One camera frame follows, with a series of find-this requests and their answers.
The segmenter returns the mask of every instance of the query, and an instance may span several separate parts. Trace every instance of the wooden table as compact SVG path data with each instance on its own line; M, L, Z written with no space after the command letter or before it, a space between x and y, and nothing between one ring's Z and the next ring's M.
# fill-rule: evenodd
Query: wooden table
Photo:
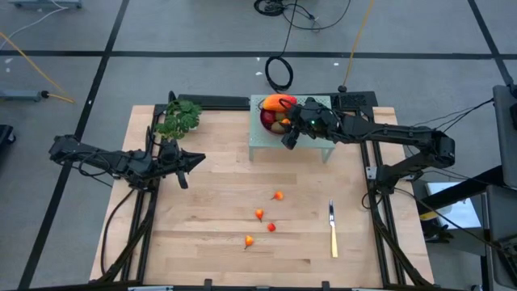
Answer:
M145 147L152 112L153 106L133 107L124 150ZM393 108L374 112L378 123L397 123ZM162 180L144 283L202 285L211 278L214 285L318 287L328 280L332 287L381 287L372 219L361 206L367 189L359 145L337 144L327 164L318 150L309 149L258 151L250 162L249 119L249 112L203 112L197 131L179 142L207 157L187 177L187 190L180 189L175 175ZM386 164L404 158L400 145L380 147ZM371 146L369 156L375 165ZM398 187L411 190L407 182ZM270 200L277 190L284 200ZM128 191L124 181L115 181L107 216ZM135 198L110 224L107 266L126 245ZM330 257L329 199L334 200L337 259ZM432 282L414 200L396 192L391 201L402 250ZM254 215L257 208L265 210L263 223ZM274 233L266 228L270 221L276 224ZM247 234L254 245L244 250ZM100 241L92 279L101 275L99 250ZM139 253L137 247L130 278ZM390 251L387 258L396 282Z

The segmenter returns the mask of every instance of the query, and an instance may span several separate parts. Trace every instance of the table leg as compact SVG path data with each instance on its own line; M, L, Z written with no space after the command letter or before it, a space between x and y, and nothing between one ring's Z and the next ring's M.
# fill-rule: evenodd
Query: table leg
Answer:
M329 160L330 155L332 154L333 151L334 151L334 149L328 149L328 150L322 149L323 163L326 163Z

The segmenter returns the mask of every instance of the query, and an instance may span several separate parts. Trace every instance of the yellow cable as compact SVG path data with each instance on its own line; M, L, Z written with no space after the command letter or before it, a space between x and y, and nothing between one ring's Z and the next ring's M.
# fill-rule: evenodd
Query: yellow cable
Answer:
M63 97L63 96L59 96L59 95L55 95L55 94L50 94L50 93L48 93L48 96L49 97L58 98L58 99L61 99L63 101L66 101L66 102L75 103L75 101L73 99L66 98L66 97Z
M363 33L363 28L366 26L366 22L368 21L368 16L370 15L370 11L372 11L373 3L375 0L370 0L370 5L368 6L368 9L366 10L366 15L364 15L363 23L361 24L361 28L359 29L359 32L357 32L357 36L355 37L354 46L352 46L352 51L350 53L350 59L348 60L348 68L347 68L347 74L345 75L345 80L343 81L343 86L347 83L348 75L350 74L350 71L352 70L352 60L354 58L355 49L357 49L357 44L359 43L359 39L361 38L361 34Z
M64 95L68 95L68 93L66 93L66 91L63 90L63 88L61 88L59 85L57 85L57 83L55 83L49 76L47 76L45 73L43 73L43 71L34 63L34 61L32 61L29 57L27 57L27 55L16 44L14 44L9 39L9 37L7 37L2 32L0 32L0 36L3 37L7 41L7 43L10 44L13 48L15 48L18 51L18 53L21 54L22 57L24 57L29 62L29 64L31 64L32 67L34 67L34 69L36 69L36 71L38 71L38 73L40 73L41 76L43 76L43 78L47 79L47 81L49 81L51 84L53 84L61 93L63 93Z

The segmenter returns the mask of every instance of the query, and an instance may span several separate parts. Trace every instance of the black equipment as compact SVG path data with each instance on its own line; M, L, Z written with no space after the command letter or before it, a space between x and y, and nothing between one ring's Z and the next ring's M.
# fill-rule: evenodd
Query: black equipment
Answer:
M280 100L283 106L287 100ZM376 124L360 116L336 112L307 98L305 105L292 104L287 118L291 121L282 143L290 150L296 145L300 133L312 139L325 138L334 143L360 143L382 141L414 146L420 152L392 166L376 169L375 188L382 194L391 194L399 179L413 175L422 176L427 167L445 168L454 165L454 140L441 131L425 126L411 127L390 124Z
M146 190L152 179L172 173L178 176L181 188L186 189L188 185L185 173L192 171L205 158L204 154L180 150L176 140L162 141L156 159L151 156L149 148L145 151L110 152L83 144L74 136L65 135L54 138L54 144L49 153L50 159L60 165L64 162L80 162L78 169L83 175L109 174L114 178L124 178L130 188L139 190ZM82 164L102 171L95 174L86 173L82 169Z

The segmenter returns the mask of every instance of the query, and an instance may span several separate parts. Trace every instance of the knife handle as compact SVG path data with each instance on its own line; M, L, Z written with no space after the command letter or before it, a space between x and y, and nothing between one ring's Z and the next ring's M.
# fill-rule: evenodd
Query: knife handle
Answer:
M336 227L332 227L332 257L338 257L338 240L336 239Z

